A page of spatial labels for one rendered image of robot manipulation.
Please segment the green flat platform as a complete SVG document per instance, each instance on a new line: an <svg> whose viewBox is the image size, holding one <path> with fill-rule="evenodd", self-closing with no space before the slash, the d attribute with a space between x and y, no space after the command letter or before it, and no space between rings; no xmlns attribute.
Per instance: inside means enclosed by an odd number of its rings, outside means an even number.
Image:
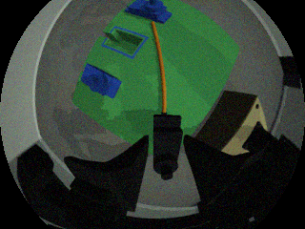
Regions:
<svg viewBox="0 0 305 229"><path fill-rule="evenodd" d="M211 18L179 0L132 0L96 39L72 103L110 133L136 144L163 112L163 87L152 22L163 53L167 115L194 133L229 79L240 47ZM112 40L112 41L111 41Z"/></svg>

